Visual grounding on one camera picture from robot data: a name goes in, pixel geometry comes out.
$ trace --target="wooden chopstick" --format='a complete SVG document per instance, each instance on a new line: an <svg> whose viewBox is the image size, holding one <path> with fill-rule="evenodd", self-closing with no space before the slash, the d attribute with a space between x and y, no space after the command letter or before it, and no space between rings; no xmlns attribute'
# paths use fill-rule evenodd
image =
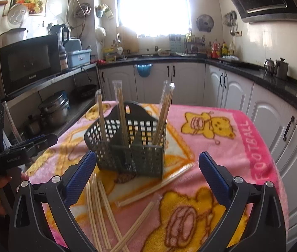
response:
<svg viewBox="0 0 297 252"><path fill-rule="evenodd" d="M104 218L103 218L103 213L102 213L102 208L101 208L101 201L99 199L99 190L97 187L96 176L93 174L91 177L92 177L92 184L93 184L92 188L93 188L94 195L95 195L95 205L97 208L96 212L97 212L97 217L99 220L100 231L102 234L103 242L107 249L111 249L108 231L107 231L106 225L104 223Z"/></svg>
<svg viewBox="0 0 297 252"><path fill-rule="evenodd" d="M124 201L121 202L116 202L116 205L118 207L124 207L128 204L131 204L135 201L138 201L154 192L156 192L157 190L163 188L164 186L167 186L169 183L171 183L173 180L175 180L176 178L180 177L181 175L183 175L185 172L187 172L191 167L193 167L194 164L188 164L183 166L180 170L176 171L175 173L171 174L169 177L167 177L166 179L162 180L159 184L155 185L152 188L149 188L148 190L134 196L131 198L128 198Z"/></svg>
<svg viewBox="0 0 297 252"><path fill-rule="evenodd" d="M154 137L153 137L153 140L152 140L152 144L153 145L156 145L157 140L158 140L158 130L160 129L160 126L161 126L162 121L163 121L163 118L164 118L164 111L166 110L167 101L168 101L167 96L164 96L163 103L162 103L161 109L160 109L160 114L159 114L158 122L156 124L156 132L155 132Z"/></svg>
<svg viewBox="0 0 297 252"><path fill-rule="evenodd" d="M91 183L91 178L87 182L87 186L86 186L86 199L87 199L87 206L88 206L89 222L90 222L90 227L92 231L92 238L94 241L94 245L96 246L96 249L99 252L102 252L102 246L99 241L99 234L97 231L97 226L96 226L95 217L94 217L94 208L92 206L90 183Z"/></svg>
<svg viewBox="0 0 297 252"><path fill-rule="evenodd" d="M119 252L123 246L126 244L126 242L132 237L132 235L138 230L140 225L143 223L145 218L148 216L148 214L153 209L154 202L150 202L147 207L144 209L143 213L138 217L138 219L134 222L134 224L131 226L129 231L124 235L124 237L121 239L121 241L118 242L114 246L113 249L110 250L110 252Z"/></svg>
<svg viewBox="0 0 297 252"><path fill-rule="evenodd" d="M121 234L121 231L119 230L119 227L118 227L117 222L115 220L114 214L112 213L112 210L111 210L111 207L110 207L110 204L109 204L109 200L108 200L108 196L106 194L104 186L103 186L103 184L102 184L102 182L100 180L97 180L97 183L99 185L99 191L101 193L103 204L104 204L104 207L105 207L105 209L107 211L107 215L109 217L109 221L111 223L112 229L114 230L114 233L116 235L117 240L121 241L122 240L122 234ZM130 252L127 245L124 245L123 252Z"/></svg>
<svg viewBox="0 0 297 252"><path fill-rule="evenodd" d="M164 133L164 128L166 125L168 111L172 102L174 84L170 83L170 85L166 88L166 90L164 91L163 104L159 114L158 123L156 125L156 131L153 136L152 145L160 145L160 142Z"/></svg>
<svg viewBox="0 0 297 252"><path fill-rule="evenodd" d="M99 94L97 99L98 99L98 106L99 106L99 127L101 130L102 141L107 143L108 141L107 141L107 135L106 135L106 129L105 129L102 94Z"/></svg>
<svg viewBox="0 0 297 252"><path fill-rule="evenodd" d="M122 126L124 146L129 147L129 137L128 137L127 125L126 125L122 88L117 88L117 98L118 98L118 107L119 107L119 114L120 114L119 116L120 116L120 122Z"/></svg>
<svg viewBox="0 0 297 252"><path fill-rule="evenodd" d="M173 97L173 93L171 92L168 95L168 101L167 101L167 105L166 105L166 108L165 108L165 111L164 111L164 118L162 120L162 125L160 126L160 129L159 129L159 136L158 136L158 140L156 142L156 145L160 145L161 139L163 138L164 129L165 129L167 116L168 116L168 111L169 111L169 108L170 108L171 102L172 102L172 97Z"/></svg>

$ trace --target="framed picture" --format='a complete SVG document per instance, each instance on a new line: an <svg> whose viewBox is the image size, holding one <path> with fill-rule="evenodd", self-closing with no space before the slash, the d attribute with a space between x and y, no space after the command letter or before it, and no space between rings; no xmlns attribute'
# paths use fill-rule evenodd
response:
<svg viewBox="0 0 297 252"><path fill-rule="evenodd" d="M2 16L7 16L9 9L16 4L25 5L30 12L30 16L46 16L47 0L7 0L7 1L9 2L5 5Z"/></svg>

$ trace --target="utensil holder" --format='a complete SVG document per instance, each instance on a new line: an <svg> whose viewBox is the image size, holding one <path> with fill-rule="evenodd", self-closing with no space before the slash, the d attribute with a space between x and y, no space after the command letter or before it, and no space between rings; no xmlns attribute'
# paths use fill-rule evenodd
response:
<svg viewBox="0 0 297 252"><path fill-rule="evenodd" d="M124 102L124 109L130 110L125 113L130 147L123 143L117 106L104 119L107 142L102 141L99 119L84 134L87 147L96 153L99 169L162 178L166 127L160 145L152 145L157 119L136 102Z"/></svg>

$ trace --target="teapot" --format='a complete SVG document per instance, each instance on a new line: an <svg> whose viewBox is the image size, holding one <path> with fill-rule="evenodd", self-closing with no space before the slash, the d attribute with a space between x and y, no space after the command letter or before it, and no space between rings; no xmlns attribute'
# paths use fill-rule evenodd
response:
<svg viewBox="0 0 297 252"><path fill-rule="evenodd" d="M280 60L275 61L275 75L282 80L287 80L288 63L284 60L280 58Z"/></svg>
<svg viewBox="0 0 297 252"><path fill-rule="evenodd" d="M270 75L274 74L274 61L270 59L266 59L264 63L264 67L266 70L266 73L269 73Z"/></svg>

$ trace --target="window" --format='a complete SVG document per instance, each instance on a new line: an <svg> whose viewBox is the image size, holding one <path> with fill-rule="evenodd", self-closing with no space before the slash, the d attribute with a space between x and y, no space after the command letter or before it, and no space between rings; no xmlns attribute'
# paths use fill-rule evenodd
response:
<svg viewBox="0 0 297 252"><path fill-rule="evenodd" d="M137 35L186 34L190 29L187 0L117 0L119 25Z"/></svg>

